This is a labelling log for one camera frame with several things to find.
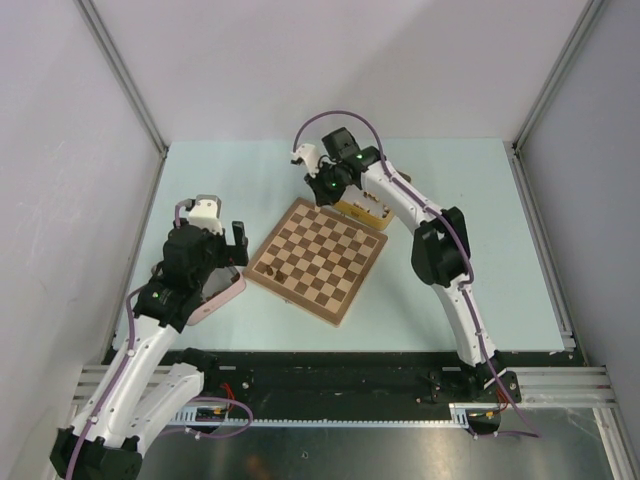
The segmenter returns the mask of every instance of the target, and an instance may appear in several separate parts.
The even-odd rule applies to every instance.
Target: white table
[[[361,146],[370,145],[359,139]],[[476,271],[474,292],[496,346],[504,351],[563,349],[511,169],[499,139],[387,139],[397,169],[443,207],[465,214]],[[173,207],[215,194],[223,225],[245,223],[252,255],[291,205],[312,199],[304,169],[289,164],[289,141],[179,142],[166,160],[132,288],[161,260]],[[334,328],[269,291],[245,292],[195,327],[174,348],[263,351],[449,351],[453,333],[430,287],[410,265],[412,235],[396,218],[389,241],[342,325]],[[124,314],[114,346],[126,329]]]

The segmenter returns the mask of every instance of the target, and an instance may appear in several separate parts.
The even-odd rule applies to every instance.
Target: chessboard
[[[386,241],[372,228],[298,198],[244,276],[337,327]]]

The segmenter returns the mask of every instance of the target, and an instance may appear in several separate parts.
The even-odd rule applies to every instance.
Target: wall
[[[512,140],[586,0],[96,4],[173,141],[290,138],[338,107],[385,137]]]
[[[71,1],[0,17],[0,478],[40,478],[158,157]]]
[[[640,3],[605,10],[524,158],[578,332],[640,450]]]

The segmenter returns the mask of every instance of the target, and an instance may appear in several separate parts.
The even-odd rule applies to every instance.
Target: gray wall
[[[72,1],[0,16],[0,479],[39,479],[158,157]]]
[[[552,248],[594,364],[640,450],[640,2],[614,0],[525,146]]]

